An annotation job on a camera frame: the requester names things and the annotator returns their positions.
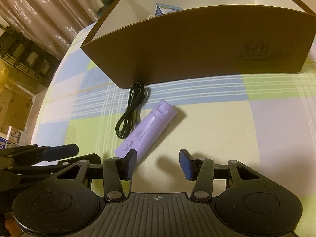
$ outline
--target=screw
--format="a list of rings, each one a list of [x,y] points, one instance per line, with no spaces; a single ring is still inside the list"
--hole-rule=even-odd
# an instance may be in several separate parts
[[[123,196],[123,194],[120,191],[109,191],[106,196],[108,196],[110,199],[119,199]]]
[[[197,199],[206,199],[210,195],[206,191],[196,191],[193,196]]]

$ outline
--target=bottle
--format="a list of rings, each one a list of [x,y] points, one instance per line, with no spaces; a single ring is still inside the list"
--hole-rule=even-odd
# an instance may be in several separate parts
[[[115,155],[123,158],[130,149],[134,148],[137,152],[138,162],[176,114],[175,108],[165,100],[160,100],[114,151]]]

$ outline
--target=plaid tablecloth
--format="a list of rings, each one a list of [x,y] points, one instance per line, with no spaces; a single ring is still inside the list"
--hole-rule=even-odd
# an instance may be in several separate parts
[[[121,140],[114,127],[126,108],[121,90],[86,56],[82,30],[61,62],[45,96],[32,138],[39,145],[76,143],[79,155],[114,156]],[[216,163],[239,160],[295,193],[303,204],[296,229],[316,235],[316,70],[311,56],[300,74],[206,77],[150,85],[143,118],[160,100],[177,116],[133,176],[132,191],[191,192],[178,163],[179,150]],[[214,183],[213,195],[224,190]],[[94,191],[102,192],[101,183]]]

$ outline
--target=small blue box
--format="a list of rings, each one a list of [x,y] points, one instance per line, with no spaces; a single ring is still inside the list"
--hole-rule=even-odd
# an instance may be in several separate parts
[[[13,148],[13,147],[19,147],[19,145],[0,137],[0,150],[7,149],[7,148]]]
[[[176,6],[156,3],[154,17],[161,16],[161,15],[168,14],[168,13],[175,12],[175,11],[183,11],[183,9],[180,7],[176,7]]]

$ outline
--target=purple tube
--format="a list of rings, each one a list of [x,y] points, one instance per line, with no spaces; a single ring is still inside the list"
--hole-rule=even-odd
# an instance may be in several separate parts
[[[134,148],[137,151],[138,162],[176,114],[175,108],[165,100],[160,100],[114,151],[115,156],[123,158],[130,149]]]

